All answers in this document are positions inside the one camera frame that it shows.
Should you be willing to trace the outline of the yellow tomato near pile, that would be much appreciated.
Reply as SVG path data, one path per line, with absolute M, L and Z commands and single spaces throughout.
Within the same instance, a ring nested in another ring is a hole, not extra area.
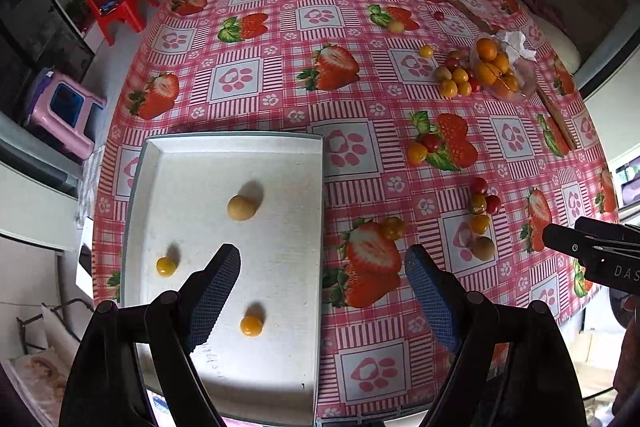
M 420 57 L 431 58 L 434 56 L 434 50 L 431 46 L 426 44 L 425 46 L 421 46 L 419 50 Z

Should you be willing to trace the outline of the brown longan in tray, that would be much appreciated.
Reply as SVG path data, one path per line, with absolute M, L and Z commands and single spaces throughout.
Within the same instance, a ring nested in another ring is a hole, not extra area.
M 229 217 L 234 221 L 245 221 L 255 216 L 259 207 L 256 200 L 236 194 L 229 199 L 227 204 L 227 212 Z

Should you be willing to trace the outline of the red cherry tomato top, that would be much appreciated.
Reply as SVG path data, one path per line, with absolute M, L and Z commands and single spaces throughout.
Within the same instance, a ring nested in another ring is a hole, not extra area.
M 477 176 L 472 180 L 470 190 L 473 195 L 485 196 L 488 193 L 488 182 L 484 178 Z

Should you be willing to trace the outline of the pink plastic stool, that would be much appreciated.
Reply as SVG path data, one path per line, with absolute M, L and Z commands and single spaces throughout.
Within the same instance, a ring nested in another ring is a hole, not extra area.
M 61 150 L 80 161 L 94 150 L 94 140 L 86 135 L 87 124 L 95 110 L 103 110 L 100 98 L 75 80 L 53 68 L 43 68 L 26 96 L 23 126 L 47 132 Z

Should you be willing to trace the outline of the olive yellow tomato cluster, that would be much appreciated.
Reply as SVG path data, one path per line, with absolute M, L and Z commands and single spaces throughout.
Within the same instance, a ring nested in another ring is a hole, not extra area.
M 487 199 L 483 194 L 473 194 L 470 198 L 469 208 L 474 215 L 484 215 L 487 212 Z

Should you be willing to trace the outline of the dark yellow cherry tomato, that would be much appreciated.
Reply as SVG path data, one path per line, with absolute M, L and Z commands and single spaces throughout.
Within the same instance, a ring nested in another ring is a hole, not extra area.
M 383 232 L 386 239 L 398 241 L 405 236 L 405 222 L 398 217 L 389 217 L 383 223 Z

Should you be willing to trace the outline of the wooden stick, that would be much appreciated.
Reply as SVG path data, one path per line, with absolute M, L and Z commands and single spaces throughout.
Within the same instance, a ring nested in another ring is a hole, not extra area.
M 541 89 L 539 84 L 537 84 L 536 86 L 536 93 L 538 95 L 538 98 L 540 98 L 542 105 L 545 109 L 547 109 L 547 112 L 554 120 L 555 124 L 558 126 L 568 148 L 570 150 L 577 150 L 577 144 L 573 139 L 573 135 L 570 134 L 570 128 L 567 126 L 567 123 L 565 122 L 559 107 L 556 106 L 551 98 L 548 97 L 548 94 Z

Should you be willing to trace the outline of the yellow tomato in cluster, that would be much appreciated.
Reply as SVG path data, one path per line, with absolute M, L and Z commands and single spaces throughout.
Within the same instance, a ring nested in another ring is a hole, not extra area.
M 484 235 L 490 227 L 490 218 L 486 213 L 477 213 L 470 220 L 470 228 L 476 235 Z

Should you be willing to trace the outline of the brown kiwi berry front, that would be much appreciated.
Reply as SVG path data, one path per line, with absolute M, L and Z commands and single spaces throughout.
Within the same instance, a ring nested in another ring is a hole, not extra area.
M 488 236 L 476 236 L 471 249 L 473 256 L 480 261 L 491 260 L 496 255 L 496 245 Z

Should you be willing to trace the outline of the red cherry tomato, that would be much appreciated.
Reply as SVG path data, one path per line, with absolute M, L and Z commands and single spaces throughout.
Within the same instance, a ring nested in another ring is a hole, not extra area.
M 489 194 L 485 197 L 486 212 L 488 215 L 495 216 L 501 208 L 501 200 L 497 195 Z
M 488 182 L 484 178 L 477 176 L 472 180 L 470 190 L 473 195 L 485 196 L 488 193 Z
M 427 155 L 439 154 L 446 148 L 444 140 L 437 133 L 422 134 L 418 142 L 425 148 Z

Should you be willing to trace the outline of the yellow fruit far table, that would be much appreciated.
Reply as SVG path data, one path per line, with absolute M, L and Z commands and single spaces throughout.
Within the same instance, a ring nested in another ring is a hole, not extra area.
M 401 20 L 391 20 L 386 29 L 393 35 L 402 34 L 405 31 L 405 24 Z

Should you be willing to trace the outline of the white rectangular tray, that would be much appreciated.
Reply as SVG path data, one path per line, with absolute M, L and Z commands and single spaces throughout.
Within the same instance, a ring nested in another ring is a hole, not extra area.
M 120 298 L 143 379 L 179 426 L 309 426 L 319 386 L 323 142 L 267 131 L 147 139 Z

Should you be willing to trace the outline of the red plastic chair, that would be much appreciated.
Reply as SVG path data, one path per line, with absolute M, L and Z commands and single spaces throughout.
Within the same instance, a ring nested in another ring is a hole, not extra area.
M 137 34 L 145 30 L 146 21 L 138 10 L 140 0 L 86 0 L 89 10 L 99 25 L 109 46 L 115 42 L 108 28 L 111 23 L 129 25 Z M 158 0 L 145 0 L 154 8 L 160 6 Z

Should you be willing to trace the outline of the orange cherry tomato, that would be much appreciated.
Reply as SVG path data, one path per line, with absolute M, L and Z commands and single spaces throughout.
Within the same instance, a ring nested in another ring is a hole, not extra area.
M 419 166 L 425 161 L 428 155 L 427 148 L 416 141 L 412 141 L 407 148 L 407 159 L 410 165 Z

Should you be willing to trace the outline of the yellow cherry tomato in tray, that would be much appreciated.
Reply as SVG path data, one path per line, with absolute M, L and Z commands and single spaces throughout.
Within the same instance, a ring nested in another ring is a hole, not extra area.
M 168 256 L 156 260 L 155 269 L 160 277 L 171 277 L 177 270 L 177 263 Z

